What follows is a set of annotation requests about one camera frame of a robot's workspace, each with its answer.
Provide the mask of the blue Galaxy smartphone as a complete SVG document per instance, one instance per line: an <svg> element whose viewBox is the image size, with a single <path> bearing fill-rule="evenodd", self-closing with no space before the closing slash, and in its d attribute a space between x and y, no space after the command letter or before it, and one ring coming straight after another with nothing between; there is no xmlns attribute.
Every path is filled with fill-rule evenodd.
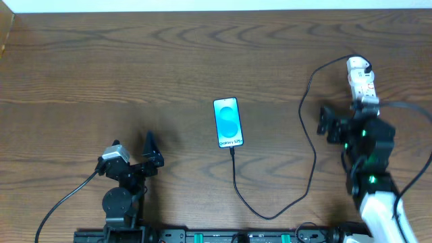
<svg viewBox="0 0 432 243"><path fill-rule="evenodd" d="M244 136L236 97L213 101L217 143L219 148L242 146Z"/></svg>

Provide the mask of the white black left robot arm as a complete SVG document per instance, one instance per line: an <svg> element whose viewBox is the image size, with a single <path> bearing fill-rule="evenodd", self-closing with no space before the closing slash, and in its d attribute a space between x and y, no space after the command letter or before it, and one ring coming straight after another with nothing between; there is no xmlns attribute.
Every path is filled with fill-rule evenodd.
<svg viewBox="0 0 432 243"><path fill-rule="evenodd" d="M38 242L43 226L54 211L67 199L81 190L95 176L106 176L119 183L106 192L102 199L105 212L105 226L101 232L78 233L79 240L87 242L159 242L160 236L149 226L140 226L141 205L144 195L148 192L145 180L158 174L165 160L159 150L155 136L147 132L142 156L145 161L132 165L130 153L119 140L114 140L103 154L98 157L94 172L76 189L57 202L41 221L34 237Z"/></svg>

